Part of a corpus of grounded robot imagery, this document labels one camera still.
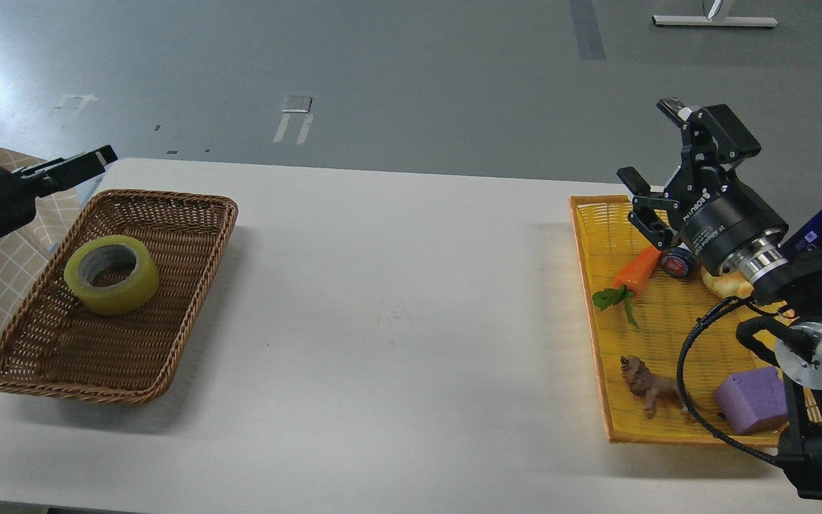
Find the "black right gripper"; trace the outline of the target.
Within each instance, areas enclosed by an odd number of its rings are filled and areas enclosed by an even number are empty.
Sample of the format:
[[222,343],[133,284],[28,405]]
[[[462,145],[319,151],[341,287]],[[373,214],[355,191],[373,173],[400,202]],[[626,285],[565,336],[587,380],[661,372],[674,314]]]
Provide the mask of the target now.
[[617,169],[631,194],[630,224],[659,251],[684,244],[713,276],[734,272],[735,255],[751,241],[779,243],[789,229],[786,219],[750,186],[731,179],[736,167],[762,151],[731,108],[689,106],[677,98],[660,99],[656,107],[681,131],[681,156],[662,192],[635,167]]

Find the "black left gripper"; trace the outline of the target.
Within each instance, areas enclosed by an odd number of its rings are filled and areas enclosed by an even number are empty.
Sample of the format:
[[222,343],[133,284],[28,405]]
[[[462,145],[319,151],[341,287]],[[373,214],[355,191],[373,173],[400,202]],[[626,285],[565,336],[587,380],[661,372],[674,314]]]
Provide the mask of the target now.
[[118,160],[110,144],[69,158],[9,171],[0,166],[0,238],[36,217],[36,199],[71,188],[106,172]]

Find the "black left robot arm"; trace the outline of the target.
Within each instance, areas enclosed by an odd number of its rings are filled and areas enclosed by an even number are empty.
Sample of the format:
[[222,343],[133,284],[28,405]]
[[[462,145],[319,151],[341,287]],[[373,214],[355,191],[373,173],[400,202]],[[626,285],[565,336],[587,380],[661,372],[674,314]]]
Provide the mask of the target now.
[[14,171],[0,166],[0,238],[30,224],[36,199],[63,192],[100,176],[118,160],[110,144],[69,158],[57,158]]

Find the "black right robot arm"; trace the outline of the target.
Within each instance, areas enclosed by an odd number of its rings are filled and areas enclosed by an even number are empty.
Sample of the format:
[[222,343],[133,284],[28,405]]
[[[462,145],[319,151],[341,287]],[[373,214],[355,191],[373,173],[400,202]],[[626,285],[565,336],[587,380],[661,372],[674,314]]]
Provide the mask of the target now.
[[681,162],[665,188],[654,191],[633,167],[617,175],[632,196],[629,221],[652,245],[685,244],[714,276],[739,272],[753,286],[745,298],[722,300],[700,318],[676,361],[676,389],[685,404],[685,359],[708,326],[739,307],[785,303],[791,324],[776,313],[744,320],[735,338],[783,372],[787,427],[768,455],[714,428],[695,407],[689,413],[714,438],[782,469],[800,498],[822,500],[822,209],[785,239],[788,225],[736,175],[762,147],[725,104],[686,106],[661,99],[658,108],[681,131]]

